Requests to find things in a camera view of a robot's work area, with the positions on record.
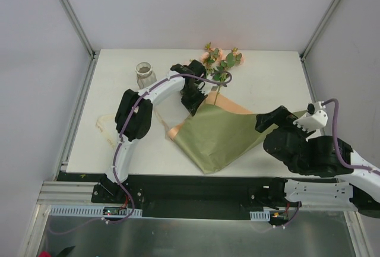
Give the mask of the pink flower bouquet green leaves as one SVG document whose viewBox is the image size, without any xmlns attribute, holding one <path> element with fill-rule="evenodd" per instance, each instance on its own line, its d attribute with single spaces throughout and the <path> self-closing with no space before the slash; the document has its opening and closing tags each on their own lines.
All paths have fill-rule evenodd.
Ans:
<svg viewBox="0 0 380 257">
<path fill-rule="evenodd" d="M 237 47 L 224 54 L 220 47 L 215 47 L 209 42 L 204 46 L 204 53 L 197 61 L 203 64 L 207 79 L 224 83 L 231 79 L 230 70 L 243 64 L 244 57 Z"/>
</svg>

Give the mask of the green wrapping paper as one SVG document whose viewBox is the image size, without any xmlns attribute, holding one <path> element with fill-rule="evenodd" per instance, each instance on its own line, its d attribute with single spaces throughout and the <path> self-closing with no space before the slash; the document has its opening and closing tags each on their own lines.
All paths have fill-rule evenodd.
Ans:
<svg viewBox="0 0 380 257">
<path fill-rule="evenodd" d="M 278 126 L 256 131 L 257 115 L 234 104 L 202 104 L 168 131 L 170 139 L 204 173 L 216 173 L 262 143 Z"/>
</svg>

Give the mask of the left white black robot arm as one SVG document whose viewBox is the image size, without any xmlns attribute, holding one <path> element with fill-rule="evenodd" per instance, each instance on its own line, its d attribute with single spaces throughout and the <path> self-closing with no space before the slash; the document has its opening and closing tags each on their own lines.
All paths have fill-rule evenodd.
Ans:
<svg viewBox="0 0 380 257">
<path fill-rule="evenodd" d="M 189 65 L 176 64 L 164 79 L 136 92 L 124 92 L 115 116 L 119 141 L 113 155 L 112 165 L 94 190 L 111 202 L 121 202 L 126 193 L 120 185 L 128 178 L 129 164 L 138 142 L 150 130 L 153 108 L 175 92 L 180 92 L 181 103 L 190 115 L 194 115 L 207 97 L 200 84 L 207 78 L 205 67 L 198 61 Z"/>
</svg>

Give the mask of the orange wrapping paper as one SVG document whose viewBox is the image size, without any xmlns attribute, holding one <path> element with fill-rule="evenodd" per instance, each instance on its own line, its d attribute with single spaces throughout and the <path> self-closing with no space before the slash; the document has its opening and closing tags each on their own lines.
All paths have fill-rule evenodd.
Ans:
<svg viewBox="0 0 380 257">
<path fill-rule="evenodd" d="M 201 106 L 205 104 L 214 104 L 215 106 L 230 112 L 230 113 L 235 113 L 239 115 L 249 115 L 252 114 L 252 112 L 237 103 L 233 102 L 232 100 L 228 99 L 222 94 L 217 94 L 216 91 L 212 91 L 207 98 L 201 103 Z M 186 119 L 177 124 L 176 126 L 169 128 L 166 132 L 166 135 L 169 140 L 174 140 L 174 137 L 177 135 L 183 124 L 185 123 Z"/>
</svg>

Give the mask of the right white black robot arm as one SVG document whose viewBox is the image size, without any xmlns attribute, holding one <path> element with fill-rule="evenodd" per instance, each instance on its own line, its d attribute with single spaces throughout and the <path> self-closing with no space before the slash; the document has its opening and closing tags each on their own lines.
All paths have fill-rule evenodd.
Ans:
<svg viewBox="0 0 380 257">
<path fill-rule="evenodd" d="M 308 104 L 301 117 L 284 106 L 258 114 L 255 129 L 265 132 L 266 153 L 281 161 L 290 172 L 302 176 L 339 179 L 332 187 L 300 186 L 288 180 L 284 187 L 267 191 L 268 202 L 281 206 L 286 201 L 306 202 L 307 198 L 326 204 L 338 200 L 355 206 L 367 217 L 379 218 L 379 168 L 362 158 L 337 136 L 337 99 Z"/>
</svg>

